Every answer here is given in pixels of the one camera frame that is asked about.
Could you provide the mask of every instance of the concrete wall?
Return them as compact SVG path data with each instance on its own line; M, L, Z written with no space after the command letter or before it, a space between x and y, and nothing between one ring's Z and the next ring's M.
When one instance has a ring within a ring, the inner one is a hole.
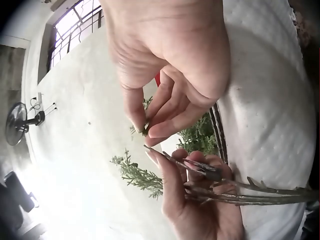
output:
M127 148L139 167L159 174L144 154L143 137L130 134L105 30L85 39L37 85L43 31L44 25L30 44L23 99L28 105L41 92L44 109L55 102L58 110L30 126L26 138L38 175L23 175L48 232L57 239L174 239L161 198L127 186L109 162ZM146 97L155 89L153 81Z

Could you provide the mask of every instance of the green foliage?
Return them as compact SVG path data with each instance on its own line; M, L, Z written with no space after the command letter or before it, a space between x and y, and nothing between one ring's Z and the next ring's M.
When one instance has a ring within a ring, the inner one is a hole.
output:
M153 172L143 170L138 167L137 163L131 163L131 155L125 149L125 157L114 156L110 162L120 166L122 179L127 180L128 185L138 186L141 190L151 192L149 197L158 199L163 194L162 179L157 177Z
M217 154L217 141L213 132L213 127L209 113L205 113L195 125L178 133L182 141L178 147L184 148L188 153L199 150L205 155Z

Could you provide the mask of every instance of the twig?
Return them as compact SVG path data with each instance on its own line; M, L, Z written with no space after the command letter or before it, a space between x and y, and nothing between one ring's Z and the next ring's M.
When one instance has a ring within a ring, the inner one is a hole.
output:
M234 203L237 205L278 205L278 204L293 204L308 201L315 201L318 195L314 192L309 196L248 196L234 194L215 194L214 191L206 190L199 187L185 186L191 194L187 198L200 199L201 201L219 201L226 203Z

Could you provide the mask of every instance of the finger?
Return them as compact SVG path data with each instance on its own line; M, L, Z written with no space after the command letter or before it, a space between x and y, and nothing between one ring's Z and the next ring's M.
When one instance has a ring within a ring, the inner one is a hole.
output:
M196 161L199 163L205 163L206 159L205 156L202 152L200 151L193 151L190 156L187 156L186 159L192 160L192 161ZM190 167L191 169L195 169L198 170L198 167L188 163L188 162L184 162L185 165L187 165L188 167ZM204 176L196 173L192 170L188 171L188 179L189 181L200 181L204 179Z
M183 92L181 91L180 86L178 84L174 84L171 98L160 108L160 110L152 119L149 119L150 121L148 128L150 129L152 126L168 120L168 117L178 109L182 97Z
M207 109L190 103L178 116L152 126L148 134L151 138L169 137L192 126L206 111Z
M143 106L143 89L129 88L121 84L124 112L132 122L135 130L141 133L146 123L146 114Z
M167 138L150 138L148 135L145 137L144 139L144 143L148 146L148 147L153 147L161 142L163 142L164 140L168 139Z
M171 98L174 81L163 70L160 71L160 85L146 110L146 118L152 119L160 108Z
M177 219L185 207L185 190L180 171L175 163L170 162L158 152L152 151L162 173L163 213L171 220Z
M180 114L181 112L183 112L187 105L188 105L189 101L188 102L184 102L184 101L181 101L180 102L180 105L178 107L178 109L176 111L174 111L166 120L168 119L172 119L173 117L177 116L178 114ZM150 129L152 127L152 125L154 125L154 122L149 124L148 126L148 129ZM169 137L165 137L165 138L150 138L149 135L147 135L145 137L145 144L148 146L148 147L152 147L152 146L155 146L161 142L163 142L164 140L168 139Z
M175 159L183 159L183 158L186 158L187 156L188 156L188 152L183 148L179 148L172 153L172 157ZM180 171L182 182L185 183L187 181L187 171L184 167L180 165L178 165L177 167Z
M217 155L207 155L206 163L210 166L218 167L222 170L222 178L232 179L232 170L231 168L223 162L223 160Z

